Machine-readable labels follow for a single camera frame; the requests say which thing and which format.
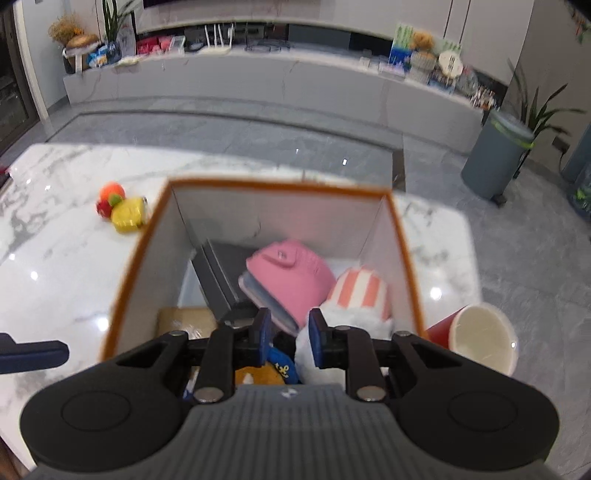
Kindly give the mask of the gold jewelry box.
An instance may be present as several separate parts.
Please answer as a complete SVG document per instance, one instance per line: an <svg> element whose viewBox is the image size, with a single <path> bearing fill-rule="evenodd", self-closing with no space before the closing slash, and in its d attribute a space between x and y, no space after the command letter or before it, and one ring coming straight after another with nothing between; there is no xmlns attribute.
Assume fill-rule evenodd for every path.
<svg viewBox="0 0 591 480"><path fill-rule="evenodd" d="M208 338L218 324L207 307L163 308L158 312L156 335L184 331L190 340Z"/></svg>

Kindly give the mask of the striped popcorn plush toy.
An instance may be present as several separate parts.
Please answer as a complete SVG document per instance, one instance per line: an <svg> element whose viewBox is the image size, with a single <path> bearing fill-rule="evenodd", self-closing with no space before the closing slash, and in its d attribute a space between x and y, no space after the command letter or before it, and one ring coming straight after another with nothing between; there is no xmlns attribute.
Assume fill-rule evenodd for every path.
<svg viewBox="0 0 591 480"><path fill-rule="evenodd" d="M358 327L373 339L390 340L394 331L389 284L367 267L349 268L342 273L320 310L329 326ZM346 385L344 371L315 367L308 327L297 335L294 364L304 384Z"/></svg>

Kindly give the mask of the black flat box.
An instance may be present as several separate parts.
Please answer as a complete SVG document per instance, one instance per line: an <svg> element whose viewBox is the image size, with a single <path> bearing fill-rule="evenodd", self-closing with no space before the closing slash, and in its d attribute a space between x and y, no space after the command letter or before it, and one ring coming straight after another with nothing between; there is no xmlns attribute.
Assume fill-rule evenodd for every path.
<svg viewBox="0 0 591 480"><path fill-rule="evenodd" d="M197 273L205 301L218 323L253 319L259 308L238 285L246 271L246 260L255 248L206 240L191 263Z"/></svg>

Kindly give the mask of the orange white storage box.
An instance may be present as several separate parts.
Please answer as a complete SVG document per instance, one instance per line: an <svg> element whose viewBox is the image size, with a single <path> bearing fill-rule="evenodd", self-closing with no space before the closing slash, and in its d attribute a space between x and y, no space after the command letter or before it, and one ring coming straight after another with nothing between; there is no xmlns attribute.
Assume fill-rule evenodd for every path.
<svg viewBox="0 0 591 480"><path fill-rule="evenodd" d="M389 283L396 327L426 334L419 282L392 191L345 184L178 178L164 186L139 233L99 360L154 337L158 311L179 299L187 264L207 239L253 248L294 239L324 258L358 260Z"/></svg>

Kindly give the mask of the red paper cup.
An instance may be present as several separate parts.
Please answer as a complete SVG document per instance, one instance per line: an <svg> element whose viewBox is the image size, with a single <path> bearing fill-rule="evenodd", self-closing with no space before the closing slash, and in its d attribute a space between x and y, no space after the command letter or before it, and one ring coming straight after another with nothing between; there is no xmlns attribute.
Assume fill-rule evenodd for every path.
<svg viewBox="0 0 591 480"><path fill-rule="evenodd" d="M456 354L512 376L519 341L508 317L497 307L467 305L427 329L429 339Z"/></svg>

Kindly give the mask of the yellow tape measure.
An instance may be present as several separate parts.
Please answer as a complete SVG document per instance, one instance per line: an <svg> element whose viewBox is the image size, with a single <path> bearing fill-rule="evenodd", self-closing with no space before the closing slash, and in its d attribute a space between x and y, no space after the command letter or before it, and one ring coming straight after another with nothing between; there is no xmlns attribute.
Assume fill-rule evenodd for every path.
<svg viewBox="0 0 591 480"><path fill-rule="evenodd" d="M146 223L146 205L144 197L127 198L115 205L110 216L115 230L126 234L140 229Z"/></svg>

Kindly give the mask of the orange red crochet fruit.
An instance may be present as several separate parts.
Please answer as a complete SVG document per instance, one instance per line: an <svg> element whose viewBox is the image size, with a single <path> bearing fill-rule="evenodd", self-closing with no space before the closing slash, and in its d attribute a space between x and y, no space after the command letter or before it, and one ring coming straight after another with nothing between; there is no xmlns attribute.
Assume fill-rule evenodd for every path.
<svg viewBox="0 0 591 480"><path fill-rule="evenodd" d="M103 219L109 219L113 208L126 198L125 190L117 182L108 182L100 190L96 212Z"/></svg>

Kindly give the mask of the grey trash bin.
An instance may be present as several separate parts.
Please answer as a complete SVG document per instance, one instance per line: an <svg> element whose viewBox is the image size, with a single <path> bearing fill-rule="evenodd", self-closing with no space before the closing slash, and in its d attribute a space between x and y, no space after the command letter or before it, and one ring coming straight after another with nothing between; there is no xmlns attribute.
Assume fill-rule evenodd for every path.
<svg viewBox="0 0 591 480"><path fill-rule="evenodd" d="M533 142L533 132L521 121L493 110L462 169L464 184L477 196L502 207L507 202L504 191Z"/></svg>

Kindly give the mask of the white tv cabinet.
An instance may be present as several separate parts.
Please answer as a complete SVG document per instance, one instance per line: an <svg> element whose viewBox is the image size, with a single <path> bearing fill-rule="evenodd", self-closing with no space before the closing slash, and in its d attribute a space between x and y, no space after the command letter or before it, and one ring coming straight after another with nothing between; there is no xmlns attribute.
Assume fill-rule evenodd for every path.
<svg viewBox="0 0 591 480"><path fill-rule="evenodd" d="M148 56L64 77L73 104L192 98L294 108L472 150L482 113L469 100L385 75L358 59L306 49Z"/></svg>

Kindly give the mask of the white wifi router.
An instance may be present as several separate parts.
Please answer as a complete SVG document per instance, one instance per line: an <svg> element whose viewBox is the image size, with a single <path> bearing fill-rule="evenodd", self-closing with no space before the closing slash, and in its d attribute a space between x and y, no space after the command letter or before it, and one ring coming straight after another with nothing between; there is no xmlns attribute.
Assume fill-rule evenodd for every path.
<svg viewBox="0 0 591 480"><path fill-rule="evenodd" d="M204 26L205 43L198 50L200 55L225 55L232 49L235 26L230 24L224 27L222 24Z"/></svg>

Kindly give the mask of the potted green plant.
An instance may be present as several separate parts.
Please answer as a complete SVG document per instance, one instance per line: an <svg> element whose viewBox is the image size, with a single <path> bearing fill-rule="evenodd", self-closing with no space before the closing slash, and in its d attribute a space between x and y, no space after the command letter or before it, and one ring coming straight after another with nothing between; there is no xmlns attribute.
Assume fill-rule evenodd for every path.
<svg viewBox="0 0 591 480"><path fill-rule="evenodd" d="M551 105L567 89L568 84L561 85L546 99L542 99L539 87L533 91L533 94L530 94L523 68L520 65L515 65L510 59L507 60L507 63L517 86L518 104L516 112L518 119L533 133L534 138L537 138L545 131L570 136L571 132L562 126L554 124L553 119L559 114L582 115L586 113L586 110L578 107L553 108Z"/></svg>

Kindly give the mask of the teddy bear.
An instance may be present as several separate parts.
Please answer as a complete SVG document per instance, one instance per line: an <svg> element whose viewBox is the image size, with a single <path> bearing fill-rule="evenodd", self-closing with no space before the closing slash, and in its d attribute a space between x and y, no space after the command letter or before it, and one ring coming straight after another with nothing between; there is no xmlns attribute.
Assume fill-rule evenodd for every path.
<svg viewBox="0 0 591 480"><path fill-rule="evenodd" d="M409 45L411 50L431 52L435 41L431 33L427 31L414 31Z"/></svg>

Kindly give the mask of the dried flower vase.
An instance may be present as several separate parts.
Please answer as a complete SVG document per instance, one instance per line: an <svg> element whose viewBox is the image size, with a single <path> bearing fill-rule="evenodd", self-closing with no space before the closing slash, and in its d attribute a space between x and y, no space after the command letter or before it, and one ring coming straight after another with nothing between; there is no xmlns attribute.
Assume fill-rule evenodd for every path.
<svg viewBox="0 0 591 480"><path fill-rule="evenodd" d="M55 20L48 28L48 35L61 46L61 57L68 75L76 72L77 57L80 57L81 69L88 69L87 56L100 46L99 37L84 30L76 13L67 13Z"/></svg>

